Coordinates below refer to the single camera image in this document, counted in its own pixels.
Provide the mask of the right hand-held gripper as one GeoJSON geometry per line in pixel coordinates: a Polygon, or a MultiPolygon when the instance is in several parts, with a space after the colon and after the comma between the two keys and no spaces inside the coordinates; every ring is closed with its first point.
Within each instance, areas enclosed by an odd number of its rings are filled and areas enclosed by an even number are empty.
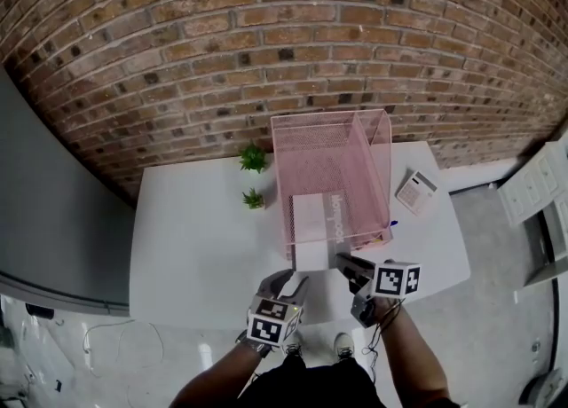
{"type": "Polygon", "coordinates": [[[374,323],[374,298],[402,301],[412,298],[421,288],[419,263],[378,263],[351,254],[337,254],[336,268],[348,279],[354,294],[351,314],[364,327],[374,323]]]}

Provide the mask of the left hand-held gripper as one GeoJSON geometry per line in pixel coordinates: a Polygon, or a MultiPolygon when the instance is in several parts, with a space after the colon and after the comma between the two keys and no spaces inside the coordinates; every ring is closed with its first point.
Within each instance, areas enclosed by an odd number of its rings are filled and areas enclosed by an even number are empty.
{"type": "Polygon", "coordinates": [[[309,278],[302,278],[292,294],[280,296],[292,276],[293,270],[287,269],[261,281],[248,311],[247,337],[250,340],[280,346],[296,331],[303,313],[309,278]]]}

